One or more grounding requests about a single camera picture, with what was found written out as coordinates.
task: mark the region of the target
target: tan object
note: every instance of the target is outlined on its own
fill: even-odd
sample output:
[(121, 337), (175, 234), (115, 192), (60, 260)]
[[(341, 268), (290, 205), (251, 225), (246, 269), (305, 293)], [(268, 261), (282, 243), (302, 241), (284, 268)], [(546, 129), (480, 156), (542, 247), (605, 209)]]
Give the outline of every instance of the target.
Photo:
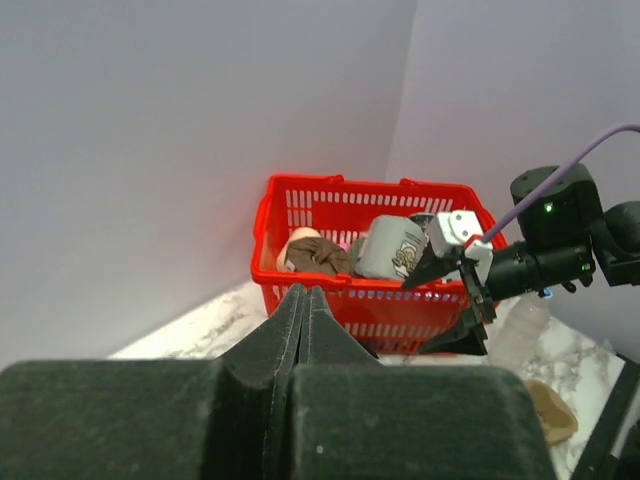
[(555, 390), (538, 380), (525, 382), (542, 423), (547, 445), (556, 445), (578, 430), (578, 419)]
[(309, 228), (309, 227), (296, 228), (291, 234), (291, 236), (289, 237), (289, 239), (287, 240), (287, 243), (285, 243), (284, 247), (282, 247), (282, 250), (280, 250), (278, 257), (276, 258), (276, 270), (278, 270), (279, 272), (289, 271), (287, 269), (287, 266), (285, 265), (285, 261), (287, 259), (287, 247), (291, 242), (295, 242), (296, 240), (300, 240), (301, 238), (307, 238), (307, 237), (316, 238), (321, 236), (322, 235), (320, 235), (320, 232), (318, 232), (317, 230), (314, 230), (313, 228)]
[(289, 243), (285, 264), (295, 272), (326, 273), (332, 277), (351, 273), (349, 254), (322, 237), (306, 237)]

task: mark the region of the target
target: red basket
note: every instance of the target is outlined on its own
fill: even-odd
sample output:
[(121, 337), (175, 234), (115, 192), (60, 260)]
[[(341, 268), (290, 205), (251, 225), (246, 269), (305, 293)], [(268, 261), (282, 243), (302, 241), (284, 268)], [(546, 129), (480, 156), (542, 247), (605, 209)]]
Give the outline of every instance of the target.
[[(410, 292), (400, 282), (339, 275), (278, 272), (275, 261), (291, 232), (308, 226), (334, 242), (353, 242), (379, 215), (473, 210), (484, 230), (494, 220), (475, 192), (464, 185), (346, 181), (331, 177), (274, 175), (260, 202), (253, 227), (251, 276), (262, 287), (269, 315), (294, 283), (319, 285), (336, 320), (358, 341), (379, 353), (416, 353), (418, 346), (449, 328), (468, 303), (462, 282), (440, 281)], [(496, 249), (507, 243), (502, 235)]]

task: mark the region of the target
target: marble countertop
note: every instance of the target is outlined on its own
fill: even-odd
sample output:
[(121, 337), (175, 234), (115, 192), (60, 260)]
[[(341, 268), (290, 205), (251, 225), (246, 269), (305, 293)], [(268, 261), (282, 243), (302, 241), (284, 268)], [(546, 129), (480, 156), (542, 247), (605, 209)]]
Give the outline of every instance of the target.
[[(516, 299), (502, 302), (487, 327), (487, 347)], [(215, 358), (267, 318), (262, 292), (247, 282), (112, 355), (112, 359)], [(386, 365), (482, 365), (484, 357), (382, 356)], [(558, 478), (569, 479), (622, 371), (624, 361), (585, 335), (552, 318), (529, 360), (523, 380), (550, 385), (578, 418), (578, 431), (550, 449)]]

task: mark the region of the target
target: clear bottle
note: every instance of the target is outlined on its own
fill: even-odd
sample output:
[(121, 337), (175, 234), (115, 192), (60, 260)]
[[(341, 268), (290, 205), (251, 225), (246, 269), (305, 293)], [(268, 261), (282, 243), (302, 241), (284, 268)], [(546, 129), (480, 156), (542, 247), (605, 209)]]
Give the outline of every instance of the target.
[(513, 306), (498, 335), (491, 342), (487, 360), (489, 365), (519, 373), (522, 363), (532, 354), (535, 343), (549, 324), (549, 297), (537, 292), (523, 295)]

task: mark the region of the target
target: brown cloth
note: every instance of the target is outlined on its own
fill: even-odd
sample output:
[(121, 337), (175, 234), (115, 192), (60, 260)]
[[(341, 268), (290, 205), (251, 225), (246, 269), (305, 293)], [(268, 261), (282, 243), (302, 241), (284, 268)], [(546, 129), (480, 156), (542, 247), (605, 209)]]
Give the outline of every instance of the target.
[(351, 273), (349, 254), (322, 237), (305, 237), (291, 242), (285, 263), (296, 272), (326, 273), (332, 277), (338, 273)]
[(547, 445), (560, 443), (576, 433), (578, 420), (555, 390), (538, 380), (528, 380), (525, 385), (542, 423)]

